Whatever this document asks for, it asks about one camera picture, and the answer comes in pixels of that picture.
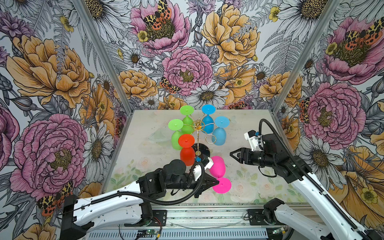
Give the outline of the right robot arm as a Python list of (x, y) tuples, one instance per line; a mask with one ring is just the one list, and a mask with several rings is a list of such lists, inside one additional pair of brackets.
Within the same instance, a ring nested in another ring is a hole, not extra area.
[(279, 135), (247, 136), (250, 148), (239, 148), (230, 156), (240, 164), (269, 167), (311, 205), (322, 224), (299, 214), (284, 201), (274, 198), (264, 204), (267, 225), (287, 225), (310, 240), (380, 240), (380, 234), (354, 220), (329, 194), (307, 163), (294, 156)]

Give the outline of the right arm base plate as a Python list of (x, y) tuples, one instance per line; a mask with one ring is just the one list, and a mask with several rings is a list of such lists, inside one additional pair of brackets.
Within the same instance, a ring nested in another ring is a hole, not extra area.
[(251, 226), (267, 226), (267, 217), (264, 213), (264, 209), (248, 209), (247, 210), (248, 221)]

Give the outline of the light blue wine glass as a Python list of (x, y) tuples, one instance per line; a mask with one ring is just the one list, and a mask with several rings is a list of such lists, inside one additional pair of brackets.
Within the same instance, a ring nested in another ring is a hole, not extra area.
[(222, 146), (227, 139), (226, 128), (230, 125), (230, 120), (227, 117), (220, 116), (215, 119), (215, 125), (217, 127), (213, 131), (213, 142), (217, 146)]

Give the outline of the pink wine glass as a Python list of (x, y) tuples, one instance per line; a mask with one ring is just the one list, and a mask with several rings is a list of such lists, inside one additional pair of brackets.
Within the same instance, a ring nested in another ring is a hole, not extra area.
[(232, 182), (225, 178), (226, 165), (224, 159), (219, 156), (214, 156), (211, 159), (213, 165), (210, 168), (210, 174), (219, 181), (216, 186), (213, 186), (213, 190), (217, 194), (225, 194), (232, 188)]

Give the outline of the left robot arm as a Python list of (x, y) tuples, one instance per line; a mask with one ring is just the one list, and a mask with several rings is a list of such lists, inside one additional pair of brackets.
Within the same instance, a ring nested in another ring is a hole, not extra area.
[(145, 174), (137, 181), (94, 197), (65, 197), (61, 240), (79, 240), (88, 232), (114, 224), (143, 224), (153, 218), (152, 204), (173, 206), (217, 186), (218, 179), (205, 172), (202, 162), (190, 171), (181, 160)]

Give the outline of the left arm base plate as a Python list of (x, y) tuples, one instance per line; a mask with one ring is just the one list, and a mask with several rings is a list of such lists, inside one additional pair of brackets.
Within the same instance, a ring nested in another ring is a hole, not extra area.
[(147, 216), (136, 224), (124, 224), (124, 227), (165, 227), (167, 214), (167, 210), (153, 210), (152, 217)]

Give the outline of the red wine glass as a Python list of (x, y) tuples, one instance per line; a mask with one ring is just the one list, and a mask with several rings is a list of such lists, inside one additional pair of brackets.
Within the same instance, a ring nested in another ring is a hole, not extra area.
[(190, 134), (184, 134), (179, 137), (178, 143), (182, 147), (180, 151), (180, 160), (183, 161), (186, 166), (192, 166), (196, 157), (193, 149), (195, 138)]

